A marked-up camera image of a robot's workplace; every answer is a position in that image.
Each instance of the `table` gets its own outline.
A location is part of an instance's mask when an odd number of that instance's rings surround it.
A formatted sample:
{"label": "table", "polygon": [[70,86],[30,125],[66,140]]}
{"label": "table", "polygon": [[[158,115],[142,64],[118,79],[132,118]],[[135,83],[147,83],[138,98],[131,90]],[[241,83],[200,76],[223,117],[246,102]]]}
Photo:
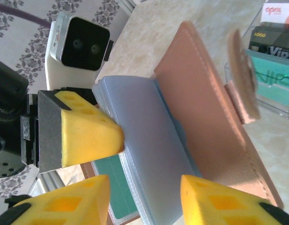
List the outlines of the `table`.
{"label": "table", "polygon": [[[133,11],[97,80],[107,75],[151,77],[182,21],[190,20],[224,80],[226,36],[242,33],[263,0],[149,0]],[[289,120],[261,108],[262,119],[245,125],[289,213]]]}

